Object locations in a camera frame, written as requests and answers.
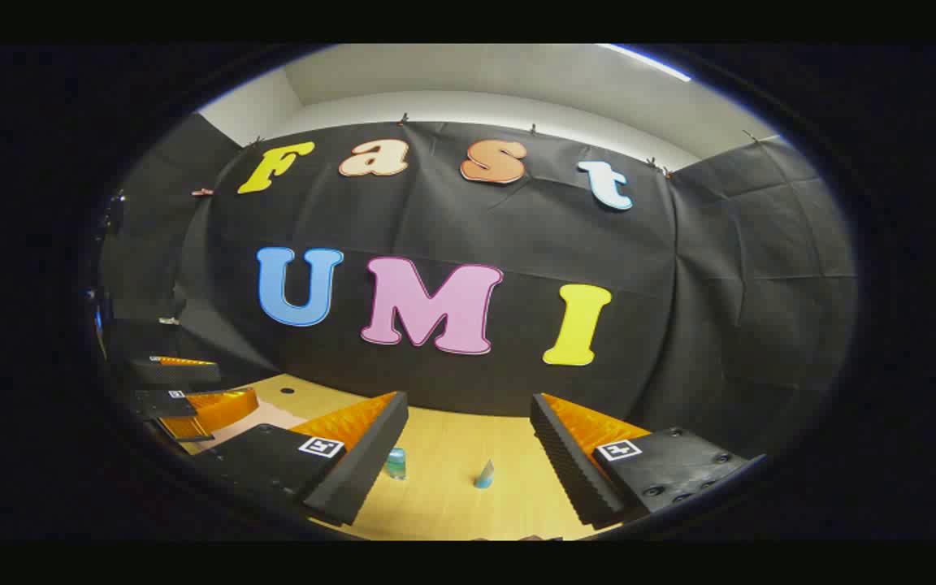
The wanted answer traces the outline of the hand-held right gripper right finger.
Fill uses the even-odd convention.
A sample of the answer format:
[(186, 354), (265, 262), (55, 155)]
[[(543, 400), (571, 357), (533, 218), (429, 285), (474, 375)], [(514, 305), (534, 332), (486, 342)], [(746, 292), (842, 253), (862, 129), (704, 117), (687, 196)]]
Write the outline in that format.
[(595, 529), (642, 521), (760, 469), (681, 427), (649, 431), (547, 393), (530, 422), (580, 522)]

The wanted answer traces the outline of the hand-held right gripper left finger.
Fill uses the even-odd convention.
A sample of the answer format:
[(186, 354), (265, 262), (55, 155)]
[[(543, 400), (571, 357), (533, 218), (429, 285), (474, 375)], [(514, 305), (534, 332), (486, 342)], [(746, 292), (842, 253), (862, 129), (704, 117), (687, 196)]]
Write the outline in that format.
[(408, 417), (406, 394), (390, 392), (294, 428), (260, 423), (193, 465), (277, 514), (352, 525)]

